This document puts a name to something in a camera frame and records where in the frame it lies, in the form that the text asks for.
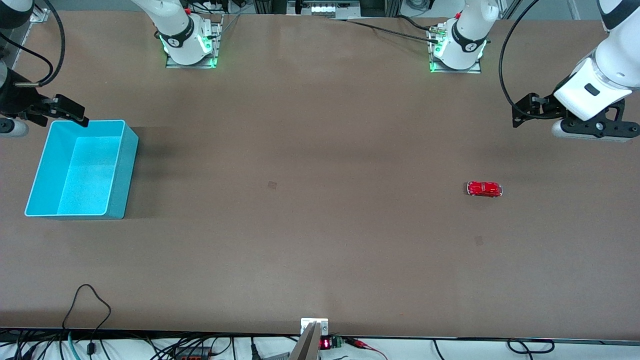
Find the red toy car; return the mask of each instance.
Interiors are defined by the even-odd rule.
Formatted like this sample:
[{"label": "red toy car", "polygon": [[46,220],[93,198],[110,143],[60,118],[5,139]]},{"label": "red toy car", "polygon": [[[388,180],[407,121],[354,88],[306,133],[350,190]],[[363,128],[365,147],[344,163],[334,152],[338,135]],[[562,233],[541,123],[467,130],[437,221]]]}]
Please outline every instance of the red toy car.
[{"label": "red toy car", "polygon": [[502,196],[502,185],[491,181],[469,181],[467,183],[467,193],[471,196]]}]

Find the brown table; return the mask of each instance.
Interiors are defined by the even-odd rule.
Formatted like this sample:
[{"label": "brown table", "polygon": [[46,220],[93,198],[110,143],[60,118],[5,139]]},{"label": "brown table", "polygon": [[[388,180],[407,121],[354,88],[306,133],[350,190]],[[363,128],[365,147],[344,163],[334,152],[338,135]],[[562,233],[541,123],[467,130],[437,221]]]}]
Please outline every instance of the brown table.
[{"label": "brown table", "polygon": [[[89,282],[112,328],[294,333],[325,316],[353,334],[640,339],[640,145],[513,129],[510,22],[483,73],[459,75],[430,74],[423,43],[291,16],[239,19],[215,70],[166,70],[144,13],[62,16],[65,66],[42,93],[138,133],[127,215],[26,218],[46,129],[2,139],[0,325],[59,326]],[[604,36],[523,22],[513,97],[548,94]],[[53,21],[28,41],[52,59],[58,44]],[[469,180],[505,195],[470,197]],[[104,316],[88,292],[78,305],[70,326]]]}]

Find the teal cable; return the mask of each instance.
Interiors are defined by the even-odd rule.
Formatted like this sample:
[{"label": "teal cable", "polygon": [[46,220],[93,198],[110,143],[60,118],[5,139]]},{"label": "teal cable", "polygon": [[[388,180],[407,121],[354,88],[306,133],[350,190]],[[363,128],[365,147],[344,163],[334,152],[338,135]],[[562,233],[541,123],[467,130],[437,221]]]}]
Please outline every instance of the teal cable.
[{"label": "teal cable", "polygon": [[71,340],[71,332],[69,331],[69,335],[67,336],[67,341],[69,342],[69,347],[71,348],[71,353],[74,355],[76,360],[81,360],[78,356],[76,348],[74,347],[74,342]]}]

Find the blue plastic bin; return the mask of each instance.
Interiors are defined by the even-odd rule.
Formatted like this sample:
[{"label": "blue plastic bin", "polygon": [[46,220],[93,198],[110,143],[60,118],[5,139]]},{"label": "blue plastic bin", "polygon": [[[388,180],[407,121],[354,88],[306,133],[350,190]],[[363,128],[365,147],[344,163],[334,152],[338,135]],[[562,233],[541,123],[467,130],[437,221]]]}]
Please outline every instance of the blue plastic bin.
[{"label": "blue plastic bin", "polygon": [[124,217],[138,136],[124,120],[51,123],[24,214],[56,220]]}]

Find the table surface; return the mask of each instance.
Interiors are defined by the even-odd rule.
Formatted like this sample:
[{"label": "table surface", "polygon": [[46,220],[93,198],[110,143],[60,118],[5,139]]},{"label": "table surface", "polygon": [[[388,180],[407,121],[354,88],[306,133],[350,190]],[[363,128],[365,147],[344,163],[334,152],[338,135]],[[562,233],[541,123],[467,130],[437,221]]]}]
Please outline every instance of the table surface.
[{"label": "table surface", "polygon": [[[2,139],[0,325],[59,326],[88,282],[111,328],[295,333],[318,316],[351,334],[640,339],[640,146],[513,129],[511,22],[463,75],[429,73],[424,43],[292,16],[240,18],[215,70],[167,70],[144,13],[62,17],[65,64],[41,92],[139,135],[127,214],[26,218],[46,129]],[[604,36],[523,22],[513,97],[549,94]],[[28,46],[57,59],[55,22]],[[17,70],[46,68],[23,54]],[[470,197],[469,180],[505,194]],[[89,291],[77,306],[69,326],[104,316]]]}]

